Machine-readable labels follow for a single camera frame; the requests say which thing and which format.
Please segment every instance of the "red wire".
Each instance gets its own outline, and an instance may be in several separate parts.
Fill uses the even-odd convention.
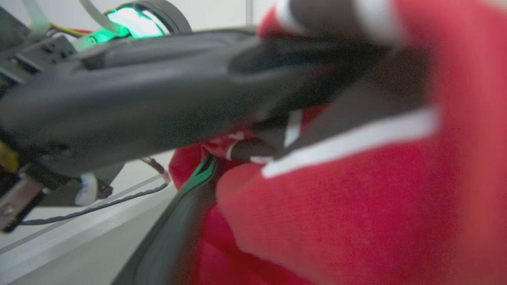
[[[73,31],[76,31],[76,32],[82,32],[82,33],[92,33],[92,31],[90,30],[81,30],[81,29],[71,29]]]

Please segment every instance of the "cable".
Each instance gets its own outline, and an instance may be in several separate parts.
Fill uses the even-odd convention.
[[[155,169],[164,178],[166,183],[171,182],[169,171],[165,170],[164,166],[160,165],[153,157],[142,157],[141,161]]]
[[[118,200],[115,200],[113,202],[110,202],[110,203],[107,203],[107,204],[104,204],[104,205],[100,205],[98,207],[87,208],[87,209],[84,209],[84,210],[76,212],[76,213],[68,214],[66,216],[57,216],[57,217],[52,217],[52,218],[49,218],[49,219],[23,221],[23,222],[20,223],[20,225],[21,226],[40,226],[40,225],[46,225],[46,224],[50,224],[50,223],[55,223],[55,222],[60,222],[60,221],[72,219],[72,218],[79,217],[79,216],[82,216],[82,215],[90,213],[90,212],[94,212],[94,211],[97,211],[97,210],[100,210],[100,209],[104,209],[104,208],[107,208],[107,207],[110,207],[110,206],[113,206],[113,205],[116,205],[116,204],[123,203],[123,202],[128,201],[128,200],[132,200],[132,199],[137,198],[137,197],[141,197],[141,196],[144,196],[144,195],[149,195],[149,194],[160,192],[163,189],[165,189],[167,187],[167,185],[168,185],[167,183],[164,183],[164,184],[160,185],[157,188],[154,188],[154,189],[151,189],[151,190],[147,190],[147,191],[144,191],[144,192],[139,192],[137,194],[130,195],[130,196],[127,196],[127,197],[125,197],[123,199],[118,199]]]
[[[73,28],[72,28],[71,30],[76,31],[76,32],[82,32],[82,33],[93,33],[93,32],[92,32],[92,31],[90,31],[90,30],[73,29]]]
[[[74,29],[71,29],[71,28],[66,28],[66,27],[57,25],[55,23],[50,23],[50,25],[51,25],[52,29],[60,31],[60,32],[63,32],[63,33],[66,33],[66,34],[69,34],[69,35],[71,35],[73,37],[76,37],[76,38],[79,38],[79,37],[82,37],[82,36],[86,35],[85,32],[80,32],[80,31],[77,31],[77,30],[74,30]]]

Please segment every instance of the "screw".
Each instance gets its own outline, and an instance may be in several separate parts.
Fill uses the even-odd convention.
[[[1,209],[0,213],[4,217],[8,217],[14,213],[14,206],[11,204],[5,204]]]
[[[97,44],[97,39],[94,38],[94,37],[88,37],[88,41],[93,44],[93,45],[96,45]]]

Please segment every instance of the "black wire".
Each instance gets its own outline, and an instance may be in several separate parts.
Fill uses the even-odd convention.
[[[84,209],[84,210],[76,212],[76,213],[68,214],[66,216],[57,216],[57,217],[52,217],[52,218],[49,218],[49,219],[41,219],[41,220],[23,221],[23,222],[20,223],[20,225],[22,225],[22,226],[39,226],[39,225],[46,225],[46,224],[50,224],[50,223],[54,223],[54,222],[59,222],[59,221],[64,221],[64,220],[72,219],[72,218],[79,217],[79,216],[82,216],[84,214],[87,214],[87,213],[90,213],[90,212],[93,212],[93,211],[97,211],[97,210],[100,210],[100,209],[107,208],[109,206],[113,206],[113,205],[116,205],[116,204],[119,204],[119,203],[123,203],[123,202],[128,201],[128,200],[132,200],[132,199],[137,198],[137,197],[141,197],[141,196],[144,196],[144,195],[149,195],[149,194],[160,192],[160,191],[162,191],[166,187],[167,187],[167,183],[164,183],[164,184],[160,185],[159,187],[157,187],[155,189],[147,190],[147,191],[144,191],[144,192],[139,192],[137,194],[130,195],[130,196],[127,196],[127,197],[125,197],[123,199],[118,199],[118,200],[115,200],[115,201],[113,201],[111,203],[100,205],[98,207],[87,208],[87,209]]]

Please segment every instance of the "white stripe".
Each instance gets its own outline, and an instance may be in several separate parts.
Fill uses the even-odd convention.
[[[303,111],[296,110],[289,114],[287,129],[285,129],[285,140],[283,147],[287,148],[295,142],[301,133],[301,122],[303,121]]]
[[[303,167],[342,159],[369,149],[427,137],[437,128],[434,109],[424,108],[337,134],[268,163],[262,174],[273,178]]]
[[[285,29],[299,35],[305,35],[307,31],[292,15],[290,3],[291,0],[278,0],[275,7],[276,19]]]
[[[232,149],[236,146],[237,143],[239,143],[240,141],[236,141],[234,142],[232,145],[229,146],[229,148],[227,149],[227,160],[232,160]]]
[[[379,44],[403,44],[404,31],[392,0],[355,0],[355,11],[368,36]]]

